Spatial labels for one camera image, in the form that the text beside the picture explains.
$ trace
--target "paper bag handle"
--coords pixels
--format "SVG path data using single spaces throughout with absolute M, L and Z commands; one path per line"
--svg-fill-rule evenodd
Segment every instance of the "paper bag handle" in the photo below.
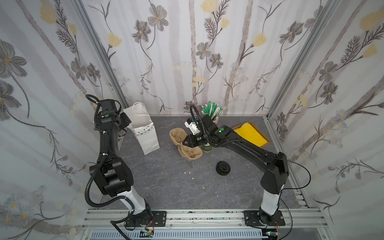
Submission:
M 134 106 L 135 106 L 136 103 L 134 103 L 134 104 L 132 105 L 132 112 L 133 112 L 133 114 L 136 115 L 136 116 L 148 116 L 148 117 L 150 117 L 148 114 L 137 115 L 137 114 L 135 113 L 135 111 L 133 110 L 133 109 L 134 109 Z

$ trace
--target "black lid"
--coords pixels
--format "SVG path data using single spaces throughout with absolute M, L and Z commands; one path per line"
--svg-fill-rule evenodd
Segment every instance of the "black lid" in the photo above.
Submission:
M 216 172 L 222 176 L 228 175 L 228 173 L 231 171 L 231 167 L 227 162 L 220 161 L 216 165 Z

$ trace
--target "mounting plate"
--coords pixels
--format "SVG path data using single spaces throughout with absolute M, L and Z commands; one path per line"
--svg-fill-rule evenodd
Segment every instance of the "mounting plate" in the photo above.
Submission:
M 165 227 L 167 221 L 166 211 L 152 211 L 154 220 L 149 227 Z M 127 227 L 133 227 L 133 222 L 129 221 Z M 141 227 L 139 223 L 135 224 L 135 227 Z
M 245 224 L 252 227 L 265 227 L 259 222 L 258 211 L 244 211 Z M 285 221 L 281 211 L 276 211 L 275 220 L 279 226 L 285 226 Z

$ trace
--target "green cup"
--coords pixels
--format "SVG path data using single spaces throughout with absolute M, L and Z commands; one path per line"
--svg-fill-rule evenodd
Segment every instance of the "green cup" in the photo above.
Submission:
M 208 146 L 203 145 L 203 151 L 204 152 L 210 152 L 211 150 L 212 150 L 212 146 L 211 145 L 208 145 Z

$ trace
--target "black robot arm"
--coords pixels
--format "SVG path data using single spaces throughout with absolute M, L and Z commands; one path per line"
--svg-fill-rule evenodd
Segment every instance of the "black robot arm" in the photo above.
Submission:
M 276 154 L 266 151 L 245 140 L 226 125 L 217 127 L 208 115 L 200 116 L 197 112 L 196 114 L 198 118 L 189 118 L 186 122 L 193 134 L 188 135 L 183 144 L 189 147 L 210 144 L 228 148 L 263 171 L 264 175 L 260 181 L 264 189 L 263 202 L 259 209 L 260 222 L 264 225 L 273 223 L 280 193 L 289 175 L 288 164 L 284 161 L 286 155 L 282 152 Z

